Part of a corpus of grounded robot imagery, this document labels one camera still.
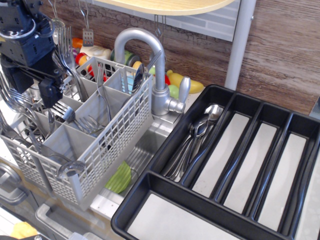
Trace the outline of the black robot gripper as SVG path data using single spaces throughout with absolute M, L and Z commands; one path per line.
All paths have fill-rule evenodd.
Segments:
M 40 11 L 41 0 L 0 2 L 0 54 L 10 84 L 23 93 L 34 80 L 44 106 L 63 98 L 62 73 L 52 59 L 55 44 L 51 19 Z

